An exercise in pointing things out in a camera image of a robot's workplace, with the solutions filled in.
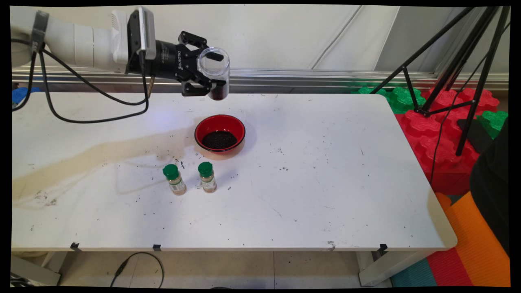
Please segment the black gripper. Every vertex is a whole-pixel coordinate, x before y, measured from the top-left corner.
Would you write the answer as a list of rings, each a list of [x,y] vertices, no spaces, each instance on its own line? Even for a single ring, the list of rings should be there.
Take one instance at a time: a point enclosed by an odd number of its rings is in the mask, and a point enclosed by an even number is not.
[[[144,59],[145,75],[156,78],[175,79],[181,82],[183,96],[224,98],[227,81],[211,79],[197,70],[197,57],[210,47],[203,37],[181,31],[179,44],[155,41],[155,58]],[[207,51],[204,56],[212,61],[222,61],[223,54]]]

